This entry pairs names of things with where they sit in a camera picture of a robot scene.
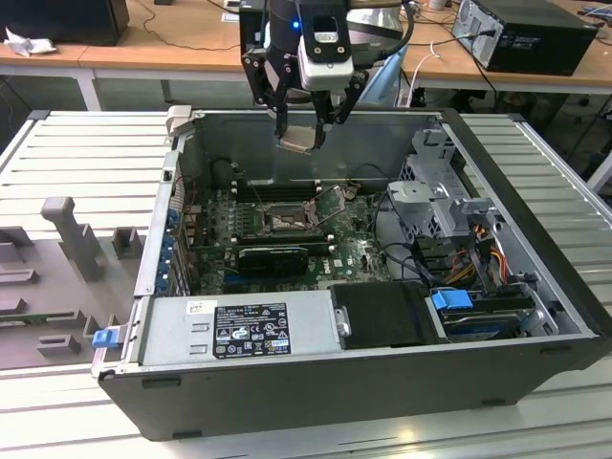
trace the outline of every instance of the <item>robotic arm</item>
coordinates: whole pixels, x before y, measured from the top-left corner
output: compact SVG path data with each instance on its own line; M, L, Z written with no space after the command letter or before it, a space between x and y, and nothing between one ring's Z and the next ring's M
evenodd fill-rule
M276 119L274 134L281 146L302 153L320 148L332 124L346 121L367 84L367 69L397 53L412 35L412 9L409 0L401 1L408 29L385 48L377 39L352 44L347 14L397 8L400 0L269 0L270 46L244 53L242 66L255 101ZM384 37L389 30L371 26L367 32ZM333 91L343 91L337 107ZM290 126L288 104L309 102L315 106L316 128Z

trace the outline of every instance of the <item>table leg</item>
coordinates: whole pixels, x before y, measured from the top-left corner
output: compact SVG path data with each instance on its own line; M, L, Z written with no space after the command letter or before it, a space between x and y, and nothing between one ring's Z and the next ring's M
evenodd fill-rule
M172 93L170 91L170 81L167 79L163 79L160 81L162 84L162 94L164 95L164 102L172 103L174 99L172 98Z
M102 108L96 91L96 79L92 72L83 72L76 77L80 93L85 101L85 106L90 112L99 112Z
M603 160L603 163L597 168L593 175L586 183L596 193L601 189L602 186L612 176L612 152L608 154L607 158Z

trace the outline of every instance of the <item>wooden desk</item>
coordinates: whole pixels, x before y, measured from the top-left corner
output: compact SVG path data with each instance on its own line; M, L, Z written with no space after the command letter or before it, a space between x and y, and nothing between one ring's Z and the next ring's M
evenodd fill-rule
M242 72L238 23L221 22L223 12L205 0L177 0L172 6L153 5L152 0L127 0L127 5L130 23L119 45L90 46L79 59L81 66ZM153 17L151 11L156 17L146 27L169 43L224 51L189 50L164 44L144 29L144 22Z
M571 12L576 12L581 3L589 3L556 1ZM240 65L238 24L221 22L223 12L206 0L176 2L172 6L156 6L152 0L127 0L130 24L116 47L66 45L60 46L57 54L30 58L0 47L0 75L73 77L89 110L101 108L95 85L97 78L246 81ZM450 10L424 13L425 17L437 21L450 20L450 14ZM169 43L225 50L169 46L144 30L147 19L150 19L148 29ZM450 33L441 26L417 24L411 41L429 43L449 38ZM436 51L442 58L431 58L424 63L418 74L418 86L489 89L461 45L439 45ZM428 53L426 46L408 50L404 70L409 77ZM594 42L573 76L488 73L488 77L500 91L609 94L612 92L612 47Z

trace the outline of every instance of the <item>blue drive latch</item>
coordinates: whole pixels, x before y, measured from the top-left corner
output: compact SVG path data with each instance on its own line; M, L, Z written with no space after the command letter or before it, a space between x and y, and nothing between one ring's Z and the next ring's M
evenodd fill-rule
M431 296L436 311L474 307L467 290L439 290Z

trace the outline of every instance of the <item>floor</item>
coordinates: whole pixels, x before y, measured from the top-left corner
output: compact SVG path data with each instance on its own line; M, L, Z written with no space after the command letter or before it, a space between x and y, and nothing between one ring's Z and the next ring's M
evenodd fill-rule
M13 76L5 77L4 81L5 84L0 80L0 151L31 110L85 109L77 83L72 79ZM98 82L98 92L105 110L166 110L170 105L164 102L161 84L155 80L104 79ZM246 82L172 81L171 92L175 103L197 108L252 106ZM430 90L426 92L426 101L445 106L453 94L453 91ZM546 141L564 157L599 111L606 96L591 97L586 106L579 105L581 98L583 96L570 96L543 132ZM473 99L471 104L476 111L486 112L490 102L489 99ZM538 98L536 116L538 110L546 109L546 103L546 98ZM596 121L570 160L576 171L582 172L591 155L608 140L609 131L609 122Z

